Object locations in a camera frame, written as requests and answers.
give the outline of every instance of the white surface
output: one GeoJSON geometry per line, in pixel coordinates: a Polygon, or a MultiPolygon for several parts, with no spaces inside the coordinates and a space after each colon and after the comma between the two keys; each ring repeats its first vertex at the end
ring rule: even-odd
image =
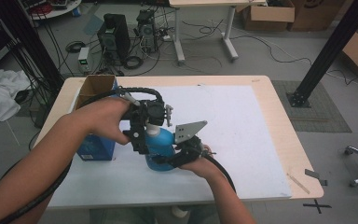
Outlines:
{"type": "MultiPolygon", "coordinates": [[[[242,200],[289,198],[291,191],[250,86],[156,87],[172,105],[173,125],[207,120],[198,137],[217,154],[242,200]]],[[[121,128],[129,129],[127,121],[121,128]]],[[[116,144],[113,161],[82,161],[72,168],[49,207],[98,207],[211,202],[206,181],[189,171],[150,170],[131,144],[116,144]]]]}

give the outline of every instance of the computer tower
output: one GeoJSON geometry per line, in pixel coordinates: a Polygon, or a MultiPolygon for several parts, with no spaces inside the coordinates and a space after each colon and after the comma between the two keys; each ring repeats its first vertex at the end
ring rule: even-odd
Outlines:
{"type": "Polygon", "coordinates": [[[157,35],[154,20],[154,10],[140,10],[138,21],[139,36],[142,37],[141,46],[145,53],[157,52],[157,35]]]}
{"type": "Polygon", "coordinates": [[[119,14],[105,14],[103,19],[104,23],[97,34],[103,56],[114,63],[124,62],[131,46],[126,17],[119,14]]]}

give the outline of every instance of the hand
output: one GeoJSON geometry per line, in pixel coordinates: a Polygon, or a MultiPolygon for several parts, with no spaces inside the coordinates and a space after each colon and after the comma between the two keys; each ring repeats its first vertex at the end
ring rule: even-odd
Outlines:
{"type": "MultiPolygon", "coordinates": [[[[211,152],[211,149],[207,145],[204,145],[204,147],[211,152]]],[[[213,163],[203,157],[182,165],[179,168],[192,171],[197,176],[203,177],[206,180],[223,175],[213,163]]]]}
{"type": "Polygon", "coordinates": [[[130,138],[118,128],[121,117],[129,110],[130,102],[119,97],[106,97],[72,113],[78,122],[87,125],[89,133],[110,138],[121,145],[130,138]]]}

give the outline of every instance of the black metal post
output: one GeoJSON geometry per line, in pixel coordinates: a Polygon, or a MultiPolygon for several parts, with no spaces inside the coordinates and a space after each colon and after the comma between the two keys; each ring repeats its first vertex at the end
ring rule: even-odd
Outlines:
{"type": "Polygon", "coordinates": [[[294,93],[287,93],[289,103],[292,107],[302,107],[308,104],[308,98],[322,79],[327,69],[336,59],[338,54],[350,41],[358,29],[358,1],[353,1],[351,7],[345,13],[336,30],[327,40],[324,48],[319,53],[314,64],[297,87],[294,93]]]}

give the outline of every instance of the forearm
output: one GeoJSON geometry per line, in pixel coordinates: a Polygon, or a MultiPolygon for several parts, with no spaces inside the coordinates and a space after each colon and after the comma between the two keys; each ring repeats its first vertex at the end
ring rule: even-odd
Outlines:
{"type": "Polygon", "coordinates": [[[208,178],[207,181],[211,187],[221,223],[255,223],[249,210],[243,205],[222,174],[208,178]]]}
{"type": "Polygon", "coordinates": [[[77,116],[60,118],[42,141],[0,181],[0,219],[44,192],[68,165],[87,133],[87,127],[77,116]]]}

